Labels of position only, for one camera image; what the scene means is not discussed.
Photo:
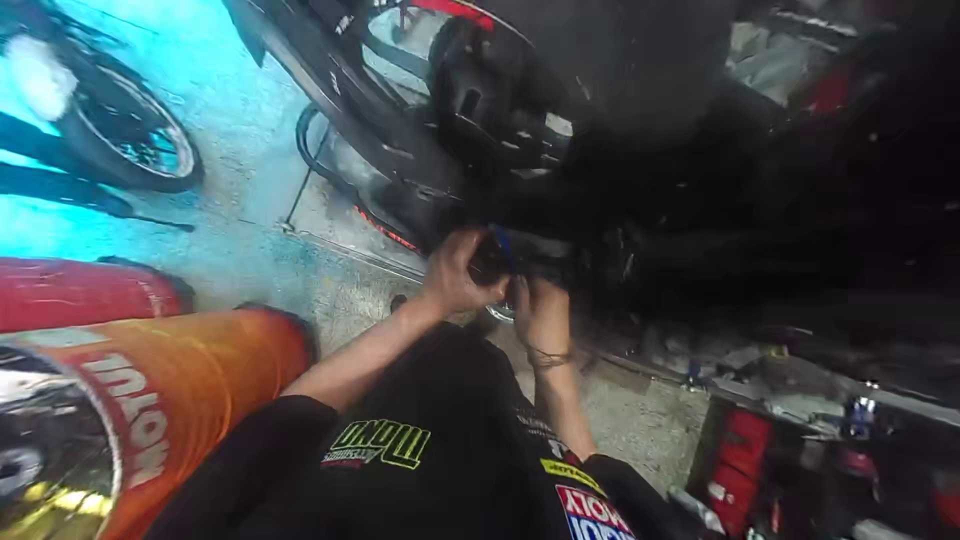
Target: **motorcycle tire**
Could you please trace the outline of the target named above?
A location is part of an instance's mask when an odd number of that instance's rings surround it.
[[[178,160],[184,159],[185,164],[173,173],[164,173],[132,161],[102,136],[84,116],[75,92],[70,108],[55,125],[60,130],[64,143],[99,174],[97,178],[89,180],[126,189],[148,189],[164,193],[185,191],[202,182],[204,165],[200,152],[176,116],[126,66],[118,62],[117,65],[98,64],[98,67],[137,101],[150,107],[166,121],[176,139]]]

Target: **forearm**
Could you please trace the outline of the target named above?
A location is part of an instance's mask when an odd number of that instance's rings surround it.
[[[308,396],[343,412],[370,390],[394,360],[443,320],[444,314],[435,306],[415,297],[310,368],[283,394]]]
[[[573,362],[534,371],[534,399],[560,440],[581,460],[597,453],[587,415],[580,404],[577,369]]]

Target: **rear wheel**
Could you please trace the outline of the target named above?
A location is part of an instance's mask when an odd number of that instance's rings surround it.
[[[200,153],[177,118],[123,70],[97,67],[160,121],[147,126],[135,113],[120,113],[99,102],[81,84],[57,127],[64,142],[103,173],[91,180],[168,193],[198,184],[204,177]]]

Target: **red barrel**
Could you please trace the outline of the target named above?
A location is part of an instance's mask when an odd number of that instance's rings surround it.
[[[0,258],[0,333],[193,310],[193,290],[181,280],[120,258],[101,261]]]

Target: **concrete floor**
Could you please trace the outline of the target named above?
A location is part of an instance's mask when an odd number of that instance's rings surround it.
[[[317,326],[323,354],[386,316],[395,294],[416,291],[414,282],[276,225],[293,208],[285,194],[306,173],[292,130],[305,97],[269,57],[264,69],[256,67],[219,0],[61,2],[132,44],[114,53],[153,83],[196,139],[207,171],[202,187],[174,196],[125,196],[144,214],[193,223],[197,230],[182,233],[0,196],[0,256],[113,255],[151,264],[191,283],[199,309],[257,301],[296,313]],[[0,69],[0,88],[7,84],[4,77]],[[29,116],[10,90],[0,91],[0,110]],[[304,197],[316,209],[331,194],[313,181]],[[494,341],[511,354],[529,391],[532,378],[511,330],[500,329]],[[685,482],[708,406],[705,395],[606,365],[587,371],[583,391],[602,452],[632,463],[661,492]]]

